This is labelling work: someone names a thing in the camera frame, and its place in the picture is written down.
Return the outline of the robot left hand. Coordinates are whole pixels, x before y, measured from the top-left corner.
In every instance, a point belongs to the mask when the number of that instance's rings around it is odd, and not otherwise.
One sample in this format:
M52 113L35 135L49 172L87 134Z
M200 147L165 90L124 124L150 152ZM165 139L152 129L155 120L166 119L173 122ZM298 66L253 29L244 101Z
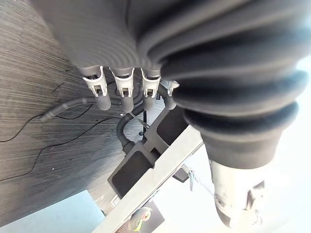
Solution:
M230 228L260 225L265 169L297 116L311 52L308 0L34 0L85 76L133 68L174 84L201 133L215 207Z

